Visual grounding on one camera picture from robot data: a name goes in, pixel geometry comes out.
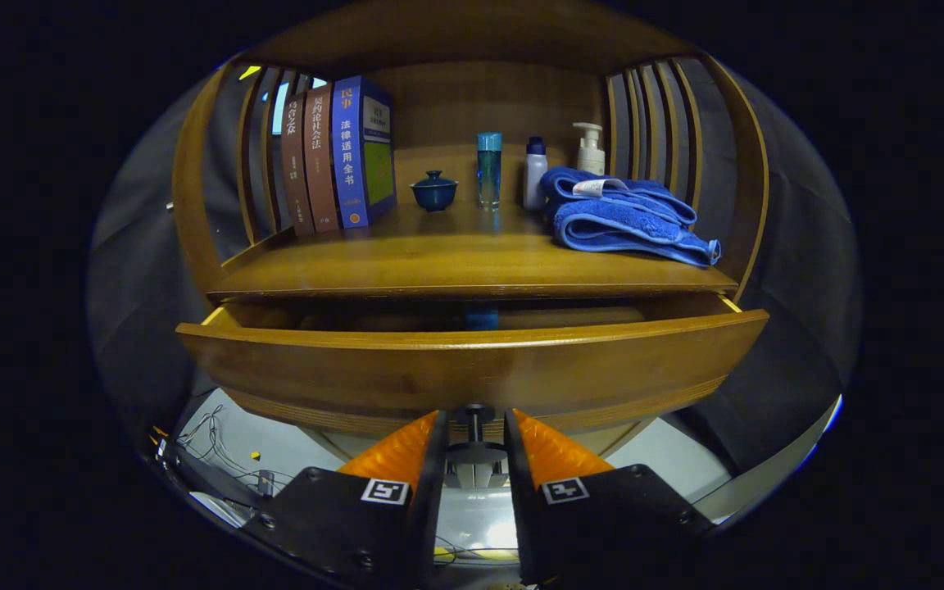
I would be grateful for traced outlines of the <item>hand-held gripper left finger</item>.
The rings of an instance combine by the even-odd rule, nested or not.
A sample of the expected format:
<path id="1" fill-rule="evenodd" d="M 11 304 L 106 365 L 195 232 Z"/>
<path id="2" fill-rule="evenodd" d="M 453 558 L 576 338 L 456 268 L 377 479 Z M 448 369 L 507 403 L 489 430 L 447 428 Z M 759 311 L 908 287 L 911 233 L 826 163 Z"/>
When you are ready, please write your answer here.
<path id="1" fill-rule="evenodd" d="M 427 589 L 448 440 L 432 411 L 340 470 L 304 468 L 243 532 L 330 585 Z"/>

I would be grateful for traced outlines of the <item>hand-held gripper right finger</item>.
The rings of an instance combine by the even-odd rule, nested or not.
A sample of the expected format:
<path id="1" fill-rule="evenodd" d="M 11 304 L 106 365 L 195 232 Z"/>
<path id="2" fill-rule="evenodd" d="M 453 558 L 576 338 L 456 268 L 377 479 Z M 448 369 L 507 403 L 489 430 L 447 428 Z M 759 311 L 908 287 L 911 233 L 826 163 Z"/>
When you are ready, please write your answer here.
<path id="1" fill-rule="evenodd" d="M 614 467 L 516 408 L 505 449 L 524 585 L 659 585 L 715 529 L 648 466 Z"/>

